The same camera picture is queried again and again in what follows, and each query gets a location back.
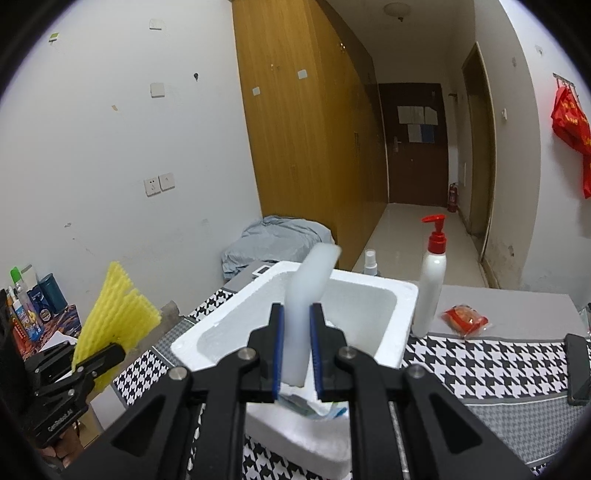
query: electrical outlet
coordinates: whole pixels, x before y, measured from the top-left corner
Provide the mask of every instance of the electrical outlet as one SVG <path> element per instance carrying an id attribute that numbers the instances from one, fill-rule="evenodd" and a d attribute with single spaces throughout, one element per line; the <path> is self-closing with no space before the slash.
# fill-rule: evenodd
<path id="1" fill-rule="evenodd" d="M 162 191 L 174 188 L 174 175 L 172 172 L 164 173 L 158 178 L 160 179 L 160 188 Z"/>
<path id="2" fill-rule="evenodd" d="M 146 195 L 148 197 L 156 195 L 157 193 L 160 193 L 162 191 L 160 189 L 160 182 L 158 181 L 158 177 L 144 180 L 144 187 L 146 189 Z"/>

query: wooden wardrobe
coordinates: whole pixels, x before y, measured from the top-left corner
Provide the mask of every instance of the wooden wardrobe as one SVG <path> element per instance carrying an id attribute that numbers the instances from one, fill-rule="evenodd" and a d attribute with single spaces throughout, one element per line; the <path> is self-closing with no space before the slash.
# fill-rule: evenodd
<path id="1" fill-rule="evenodd" d="M 351 270 L 388 201 L 374 63 L 324 0 L 233 0 L 263 215 L 320 222 Z"/>

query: black clamp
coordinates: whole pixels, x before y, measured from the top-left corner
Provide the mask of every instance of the black clamp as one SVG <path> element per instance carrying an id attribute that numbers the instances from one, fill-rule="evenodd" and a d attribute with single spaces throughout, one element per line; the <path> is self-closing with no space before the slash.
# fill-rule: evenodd
<path id="1" fill-rule="evenodd" d="M 253 330 L 248 346 L 226 355 L 215 367 L 192 373 L 185 367 L 171 368 L 63 478 L 184 480 L 199 425 L 191 478 L 204 478 L 204 472 L 208 479 L 240 478 L 246 403 L 273 403 L 277 398 L 283 332 L 283 306 L 273 304 L 269 325 Z"/>
<path id="2" fill-rule="evenodd" d="M 52 445 L 87 410 L 86 397 L 95 378 L 125 359 L 123 348 L 112 343 L 72 370 L 74 346 L 61 343 L 25 361 L 32 397 L 21 415 L 21 425 L 38 448 Z"/>
<path id="3" fill-rule="evenodd" d="M 402 479 L 403 465 L 412 479 L 532 478 L 521 459 L 421 365 L 384 367 L 347 346 L 343 332 L 326 326 L 320 304 L 311 307 L 310 325 L 318 398 L 349 402 L 354 479 Z"/>

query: paper notice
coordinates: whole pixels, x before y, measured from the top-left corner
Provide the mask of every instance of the paper notice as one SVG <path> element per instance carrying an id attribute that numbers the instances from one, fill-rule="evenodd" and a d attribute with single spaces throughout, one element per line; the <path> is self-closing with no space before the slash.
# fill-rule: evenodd
<path id="1" fill-rule="evenodd" d="M 435 143 L 435 127 L 432 125 L 421 125 L 421 138 L 423 143 Z"/>
<path id="2" fill-rule="evenodd" d="M 425 123 L 425 109 L 422 106 L 413 106 L 413 123 Z"/>
<path id="3" fill-rule="evenodd" d="M 421 125 L 408 124 L 408 141 L 410 143 L 423 143 Z"/>
<path id="4" fill-rule="evenodd" d="M 399 106 L 398 107 L 398 123 L 412 124 L 413 122 L 413 107 L 411 106 Z"/>
<path id="5" fill-rule="evenodd" d="M 437 121 L 437 111 L 433 110 L 430 106 L 425 107 L 425 123 L 427 125 L 439 125 L 439 121 Z"/>

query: tiled floor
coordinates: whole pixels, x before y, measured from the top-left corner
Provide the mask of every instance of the tiled floor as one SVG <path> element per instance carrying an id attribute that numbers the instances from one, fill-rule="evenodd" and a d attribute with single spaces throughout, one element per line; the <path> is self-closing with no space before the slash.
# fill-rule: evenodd
<path id="1" fill-rule="evenodd" d="M 386 207 L 365 247 L 376 251 L 380 275 L 399 280 L 419 280 L 423 255 L 434 226 L 433 223 L 422 223 L 421 218 L 435 213 L 445 213 L 447 216 L 443 228 L 447 236 L 447 269 L 444 283 L 486 287 L 472 239 L 466 233 L 458 214 L 449 213 L 442 207 L 399 203 L 390 203 Z M 353 271 L 363 271 L 363 259 L 362 254 Z"/>

